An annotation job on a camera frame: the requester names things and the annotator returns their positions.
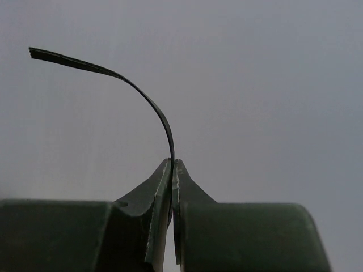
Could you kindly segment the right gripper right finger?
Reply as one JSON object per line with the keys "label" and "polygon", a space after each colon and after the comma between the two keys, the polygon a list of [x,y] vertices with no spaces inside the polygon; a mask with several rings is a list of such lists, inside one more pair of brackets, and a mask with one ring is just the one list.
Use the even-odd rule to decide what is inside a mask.
{"label": "right gripper right finger", "polygon": [[297,203],[219,203],[174,164],[172,208],[181,271],[331,271],[318,228]]}

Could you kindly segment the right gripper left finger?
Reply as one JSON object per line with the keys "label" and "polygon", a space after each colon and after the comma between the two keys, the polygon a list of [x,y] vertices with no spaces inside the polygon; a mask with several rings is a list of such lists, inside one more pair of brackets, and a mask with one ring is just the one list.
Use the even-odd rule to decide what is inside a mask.
{"label": "right gripper left finger", "polygon": [[2,271],[162,271],[172,163],[116,201],[1,200]]}

